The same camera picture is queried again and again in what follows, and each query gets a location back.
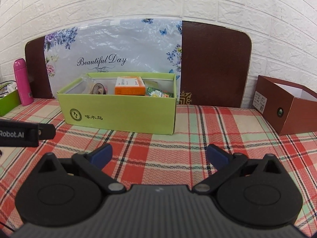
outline brown box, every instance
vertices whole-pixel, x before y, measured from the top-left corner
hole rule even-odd
[[[253,106],[279,135],[317,131],[317,93],[303,85],[259,75]]]

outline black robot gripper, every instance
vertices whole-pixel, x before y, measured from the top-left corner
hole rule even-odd
[[[52,238],[202,237],[204,228],[215,238],[306,237],[293,226],[301,194],[275,155],[248,159],[212,144],[206,154],[217,172],[192,190],[132,185],[127,191],[101,171],[112,158],[109,144],[69,159],[47,153],[16,195],[24,225],[12,237],[32,230]]]

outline pink thermos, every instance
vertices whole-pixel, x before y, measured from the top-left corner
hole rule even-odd
[[[34,99],[28,80],[28,71],[26,69],[25,60],[23,58],[16,60],[13,65],[13,69],[21,103],[23,106],[27,106],[31,104]]]

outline green box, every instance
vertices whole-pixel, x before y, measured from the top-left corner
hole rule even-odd
[[[66,123],[128,132],[173,134],[176,109],[175,74],[111,72],[87,73],[87,76],[92,79],[140,76],[142,79],[169,81],[174,98],[67,94],[81,85],[82,78],[78,78],[57,93]]]
[[[6,115],[18,105],[21,105],[21,100],[17,90],[6,95],[5,97],[0,98],[0,116]]]

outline gray gripper base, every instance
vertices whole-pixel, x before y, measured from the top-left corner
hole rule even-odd
[[[12,238],[304,238],[293,226],[256,230],[225,218],[208,196],[186,185],[134,185],[108,197],[89,219],[48,228],[25,224]]]

